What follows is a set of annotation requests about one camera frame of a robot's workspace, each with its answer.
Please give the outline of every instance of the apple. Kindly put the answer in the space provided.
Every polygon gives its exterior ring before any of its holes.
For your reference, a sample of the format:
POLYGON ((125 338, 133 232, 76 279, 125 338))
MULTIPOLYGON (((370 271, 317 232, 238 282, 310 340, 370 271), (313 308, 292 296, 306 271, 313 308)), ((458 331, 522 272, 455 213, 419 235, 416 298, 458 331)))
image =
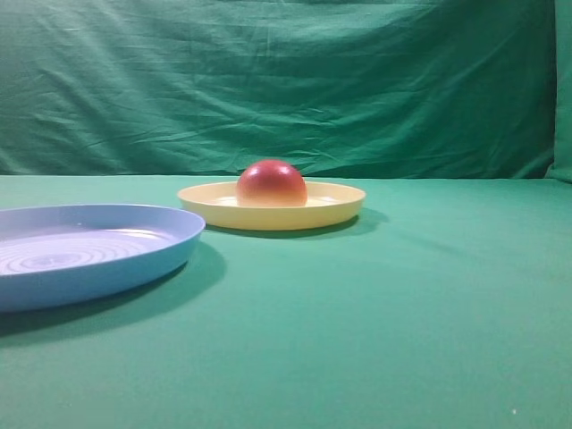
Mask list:
POLYGON ((252 164, 239 177, 236 196, 239 206, 304 206, 307 188, 294 166, 265 159, 252 164))

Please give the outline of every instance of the table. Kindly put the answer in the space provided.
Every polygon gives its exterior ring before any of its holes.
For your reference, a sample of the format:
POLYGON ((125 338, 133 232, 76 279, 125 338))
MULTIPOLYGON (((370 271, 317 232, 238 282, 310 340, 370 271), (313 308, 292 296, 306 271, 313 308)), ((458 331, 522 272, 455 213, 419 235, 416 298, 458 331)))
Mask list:
MULTIPOLYGON (((226 180, 4 176, 0 208, 226 180)), ((208 229, 164 281, 0 315, 0 427, 572 425, 570 185, 324 180, 367 192, 357 220, 208 229)))

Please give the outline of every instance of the yellow plate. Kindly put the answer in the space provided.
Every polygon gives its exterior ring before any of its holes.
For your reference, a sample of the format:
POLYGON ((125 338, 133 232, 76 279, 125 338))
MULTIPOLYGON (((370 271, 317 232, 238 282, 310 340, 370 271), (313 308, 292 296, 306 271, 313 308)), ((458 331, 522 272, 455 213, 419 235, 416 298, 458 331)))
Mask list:
POLYGON ((258 231, 305 230, 348 221, 361 209, 366 193, 333 183, 307 181, 307 204, 300 207, 248 207, 236 200, 236 181, 192 186, 179 191, 183 207, 206 223, 258 231))

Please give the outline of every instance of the green fabric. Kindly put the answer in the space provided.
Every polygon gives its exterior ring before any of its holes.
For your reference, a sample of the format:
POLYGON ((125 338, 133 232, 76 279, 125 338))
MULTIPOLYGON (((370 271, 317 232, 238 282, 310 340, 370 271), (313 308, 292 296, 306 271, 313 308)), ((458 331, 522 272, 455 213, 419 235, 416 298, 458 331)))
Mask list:
POLYGON ((572 3, 556 0, 558 98, 554 164, 549 177, 572 181, 572 3))
MULTIPOLYGON (((0 207, 221 179, 0 177, 0 207)), ((205 231, 163 284, 0 316, 0 426, 572 427, 569 185, 337 182, 368 193, 345 229, 205 231)))
POLYGON ((0 4, 0 172, 542 177, 548 0, 0 4))

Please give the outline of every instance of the plastic plate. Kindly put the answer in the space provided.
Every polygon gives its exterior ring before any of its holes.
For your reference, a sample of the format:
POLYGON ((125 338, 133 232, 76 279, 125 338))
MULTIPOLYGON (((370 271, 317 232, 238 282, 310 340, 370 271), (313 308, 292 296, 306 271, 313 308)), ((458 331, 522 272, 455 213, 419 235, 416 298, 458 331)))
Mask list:
POLYGON ((55 307, 151 282, 190 258, 205 221, 176 208, 0 210, 0 311, 55 307))
POLYGON ((308 181, 308 201, 298 207, 239 206, 236 181, 210 183, 179 191, 183 207, 206 223, 259 231, 305 230, 348 221, 361 209, 366 193, 334 183, 308 181))

